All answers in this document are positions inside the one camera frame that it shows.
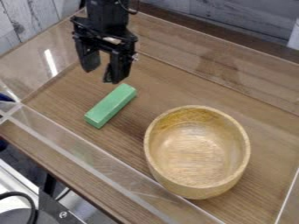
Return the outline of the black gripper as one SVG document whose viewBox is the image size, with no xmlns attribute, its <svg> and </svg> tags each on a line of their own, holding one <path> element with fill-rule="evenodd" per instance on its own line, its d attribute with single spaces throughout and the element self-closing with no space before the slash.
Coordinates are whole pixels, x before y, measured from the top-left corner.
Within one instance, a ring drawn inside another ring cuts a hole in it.
<svg viewBox="0 0 299 224">
<path fill-rule="evenodd" d="M 131 0 L 86 0 L 87 16 L 74 16 L 72 37 L 79 63 L 90 73 L 100 66 L 99 52 L 110 53 L 103 81 L 118 84 L 130 75 L 136 54 L 136 35 L 127 29 L 130 16 L 139 7 L 130 8 Z"/>
</svg>

